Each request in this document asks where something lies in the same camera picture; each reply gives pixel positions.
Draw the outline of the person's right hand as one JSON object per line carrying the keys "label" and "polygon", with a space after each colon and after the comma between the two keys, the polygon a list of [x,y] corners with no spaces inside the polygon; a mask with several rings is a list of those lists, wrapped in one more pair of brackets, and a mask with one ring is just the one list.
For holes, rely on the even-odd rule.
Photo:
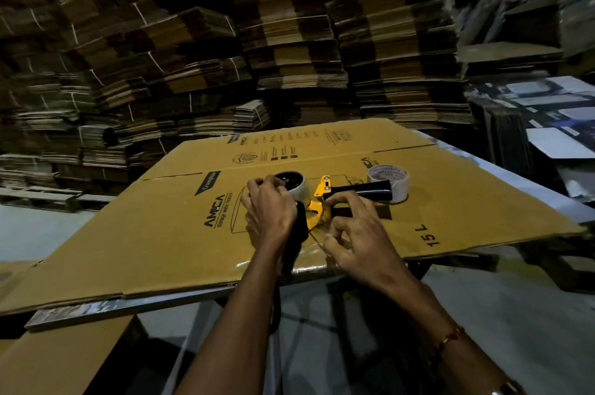
{"label": "person's right hand", "polygon": [[326,203],[347,204],[352,212],[351,217],[335,216],[328,230],[342,233],[345,246],[353,252],[351,268],[342,270],[394,301],[402,300],[417,280],[394,248],[375,203],[353,191],[336,193]]}

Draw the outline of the person's left hand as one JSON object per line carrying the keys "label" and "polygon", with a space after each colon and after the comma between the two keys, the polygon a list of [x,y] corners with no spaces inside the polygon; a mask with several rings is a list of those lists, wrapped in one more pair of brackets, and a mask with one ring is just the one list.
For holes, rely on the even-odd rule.
{"label": "person's left hand", "polygon": [[297,218],[292,196],[287,192],[287,197],[244,197],[243,193],[240,200],[249,228],[257,235],[257,248],[281,256]]}

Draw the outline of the clear tape roll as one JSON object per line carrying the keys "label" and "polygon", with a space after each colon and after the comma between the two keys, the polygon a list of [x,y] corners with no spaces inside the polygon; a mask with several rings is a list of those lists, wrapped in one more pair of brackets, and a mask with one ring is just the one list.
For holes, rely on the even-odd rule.
{"label": "clear tape roll", "polygon": [[284,182],[285,188],[295,202],[308,204],[311,201],[308,181],[300,172],[284,171],[274,176]]}

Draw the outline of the yellow black tape dispenser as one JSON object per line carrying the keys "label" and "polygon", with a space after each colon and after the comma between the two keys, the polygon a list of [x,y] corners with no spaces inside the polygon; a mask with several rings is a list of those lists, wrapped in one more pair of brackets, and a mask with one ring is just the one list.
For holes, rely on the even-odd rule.
{"label": "yellow black tape dispenser", "polygon": [[334,186],[331,177],[323,176],[314,191],[314,194],[306,207],[306,225],[308,231],[312,231],[318,226],[329,223],[333,217],[333,207],[326,201],[328,197],[336,193],[353,191],[362,198],[367,198],[373,202],[392,201],[393,192],[390,181],[375,181],[357,185]]}

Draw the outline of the person's right forearm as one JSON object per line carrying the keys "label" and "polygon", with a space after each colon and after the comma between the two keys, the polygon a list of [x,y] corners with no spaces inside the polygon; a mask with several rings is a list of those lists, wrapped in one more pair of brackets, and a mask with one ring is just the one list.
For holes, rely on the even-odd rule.
{"label": "person's right forearm", "polygon": [[428,347],[429,366],[453,395],[527,395],[525,390],[450,316],[434,292],[418,279],[400,301]]}

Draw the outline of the person's left forearm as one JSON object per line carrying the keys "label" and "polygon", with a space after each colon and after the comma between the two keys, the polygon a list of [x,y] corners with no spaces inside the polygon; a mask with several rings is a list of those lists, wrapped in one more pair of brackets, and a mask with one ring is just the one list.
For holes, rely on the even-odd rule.
{"label": "person's left forearm", "polygon": [[261,239],[174,395],[262,395],[284,239]]}

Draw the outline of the printed flat cardboard box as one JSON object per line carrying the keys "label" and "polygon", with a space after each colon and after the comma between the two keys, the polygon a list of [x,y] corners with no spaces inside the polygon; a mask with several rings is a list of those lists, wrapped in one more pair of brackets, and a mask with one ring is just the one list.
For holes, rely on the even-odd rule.
{"label": "printed flat cardboard box", "polygon": [[248,180],[296,171],[313,193],[325,175],[340,187],[382,165],[409,173],[407,199],[381,206],[406,259],[585,232],[582,219],[389,119],[205,138],[169,152],[0,295],[0,315],[233,284],[253,255]]}

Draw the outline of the white tape roll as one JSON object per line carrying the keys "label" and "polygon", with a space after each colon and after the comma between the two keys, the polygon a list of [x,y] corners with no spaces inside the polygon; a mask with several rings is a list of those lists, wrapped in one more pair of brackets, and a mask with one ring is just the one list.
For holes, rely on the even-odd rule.
{"label": "white tape roll", "polygon": [[382,200],[385,204],[398,204],[407,200],[409,191],[409,172],[400,166],[377,165],[368,170],[368,182],[388,181],[391,187],[391,199]]}

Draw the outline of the stacks of flattened brown cartons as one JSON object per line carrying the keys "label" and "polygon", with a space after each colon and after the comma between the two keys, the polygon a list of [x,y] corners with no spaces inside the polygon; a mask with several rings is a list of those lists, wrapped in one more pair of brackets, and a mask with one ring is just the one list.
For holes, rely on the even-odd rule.
{"label": "stacks of flattened brown cartons", "polygon": [[183,141],[472,126],[450,0],[0,0],[0,187],[120,194]]}

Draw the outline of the wooden pallet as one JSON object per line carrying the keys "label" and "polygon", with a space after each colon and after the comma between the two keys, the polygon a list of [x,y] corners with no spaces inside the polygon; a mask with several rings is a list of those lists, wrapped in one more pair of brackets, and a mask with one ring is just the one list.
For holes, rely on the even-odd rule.
{"label": "wooden pallet", "polygon": [[100,211],[116,196],[86,194],[72,189],[0,187],[0,204],[45,211]]}

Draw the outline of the pile of white printed cartons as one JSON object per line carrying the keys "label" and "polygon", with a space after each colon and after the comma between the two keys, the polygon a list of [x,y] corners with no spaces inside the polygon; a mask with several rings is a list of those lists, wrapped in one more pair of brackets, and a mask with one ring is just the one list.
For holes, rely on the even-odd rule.
{"label": "pile of white printed cartons", "polygon": [[474,83],[488,159],[595,208],[595,85],[573,76]]}

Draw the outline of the plain brown cardboard sheet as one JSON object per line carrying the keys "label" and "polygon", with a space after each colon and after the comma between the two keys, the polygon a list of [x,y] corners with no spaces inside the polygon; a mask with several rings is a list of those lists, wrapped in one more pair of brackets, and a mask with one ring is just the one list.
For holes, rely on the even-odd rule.
{"label": "plain brown cardboard sheet", "polygon": [[136,316],[29,332],[35,311],[0,313],[0,395],[125,395],[147,338]]}

